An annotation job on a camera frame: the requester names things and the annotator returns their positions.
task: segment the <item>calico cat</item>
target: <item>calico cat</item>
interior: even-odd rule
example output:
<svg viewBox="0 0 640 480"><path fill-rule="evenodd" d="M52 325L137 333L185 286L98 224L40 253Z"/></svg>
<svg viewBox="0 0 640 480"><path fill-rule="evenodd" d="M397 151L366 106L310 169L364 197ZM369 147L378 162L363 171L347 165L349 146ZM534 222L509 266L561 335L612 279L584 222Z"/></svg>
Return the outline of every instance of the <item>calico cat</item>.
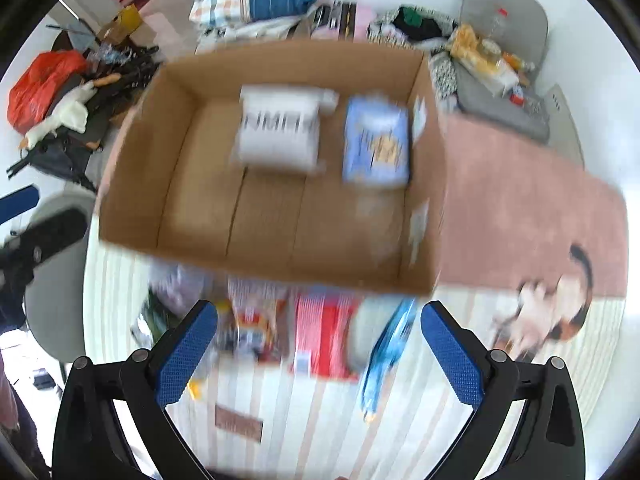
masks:
<svg viewBox="0 0 640 480"><path fill-rule="evenodd" d="M540 280L522 283L518 310L499 323L493 348L504 350L517 361L531 362L545 341L567 341L580 331L591 305L593 271L579 245L571 245L569 256L581 264L586 288L580 278L566 274L552 290Z"/></svg>

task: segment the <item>red package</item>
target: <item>red package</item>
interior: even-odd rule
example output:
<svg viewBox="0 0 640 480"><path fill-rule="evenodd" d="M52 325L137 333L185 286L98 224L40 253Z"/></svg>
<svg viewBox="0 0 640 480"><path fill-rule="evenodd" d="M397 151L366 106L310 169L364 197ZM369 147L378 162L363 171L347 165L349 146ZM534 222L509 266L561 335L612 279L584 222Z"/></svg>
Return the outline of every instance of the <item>red package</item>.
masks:
<svg viewBox="0 0 640 480"><path fill-rule="evenodd" d="M18 132L26 134L44 119L56 92L73 73L87 70L77 50L43 52L9 91L6 118Z"/></svg>
<svg viewBox="0 0 640 480"><path fill-rule="evenodd" d="M346 339L360 298L309 294L296 301L295 374L357 380L346 363Z"/></svg>

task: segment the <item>brown leather patch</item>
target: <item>brown leather patch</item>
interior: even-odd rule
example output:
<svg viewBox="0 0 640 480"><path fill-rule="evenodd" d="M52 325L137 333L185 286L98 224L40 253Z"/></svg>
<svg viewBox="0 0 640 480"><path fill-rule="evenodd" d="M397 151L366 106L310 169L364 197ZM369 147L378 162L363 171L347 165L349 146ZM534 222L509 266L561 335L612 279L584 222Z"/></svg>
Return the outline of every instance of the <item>brown leather patch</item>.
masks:
<svg viewBox="0 0 640 480"><path fill-rule="evenodd" d="M262 421L260 419L233 412L218 404L216 404L216 428L250 438L258 444L262 441Z"/></svg>

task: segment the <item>blue snack package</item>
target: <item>blue snack package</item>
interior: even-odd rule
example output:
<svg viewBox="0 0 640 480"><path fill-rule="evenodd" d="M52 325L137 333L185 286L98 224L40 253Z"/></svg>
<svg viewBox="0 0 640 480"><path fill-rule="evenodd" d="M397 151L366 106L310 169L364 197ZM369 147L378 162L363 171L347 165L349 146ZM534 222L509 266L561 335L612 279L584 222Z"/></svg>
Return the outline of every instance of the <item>blue snack package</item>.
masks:
<svg viewBox="0 0 640 480"><path fill-rule="evenodd" d="M409 115L379 98L352 97L344 127L345 182L404 187L409 182Z"/></svg>

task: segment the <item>striped tablecloth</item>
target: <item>striped tablecloth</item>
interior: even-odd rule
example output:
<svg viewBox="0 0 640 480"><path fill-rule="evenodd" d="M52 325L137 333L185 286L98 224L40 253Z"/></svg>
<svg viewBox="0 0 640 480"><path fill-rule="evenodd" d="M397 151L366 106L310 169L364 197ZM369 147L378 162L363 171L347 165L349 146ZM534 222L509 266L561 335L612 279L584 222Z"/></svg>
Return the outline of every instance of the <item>striped tablecloth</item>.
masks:
<svg viewBox="0 0 640 480"><path fill-rule="evenodd" d="M91 226L84 277L84 333L95 362L123 360L135 349L129 327L146 295L149 260L98 241ZM433 295L489 346L495 317L516 309L513 291L438 286ZM587 321L571 341L548 343L534 362L562 357L572 375L582 422L596 405L618 341L624 300L594 298ZM204 400L188 394L168 407L174 423L205 465L252 477L326 480L423 479L470 414L458 402L433 354L413 330L388 378L380 414L366 424L356 407L357 387L338 381L295 379L286 366L222 359L206 381ZM216 403L264 422L262 441L218 430ZM517 422L515 404L481 476L495 470Z"/></svg>

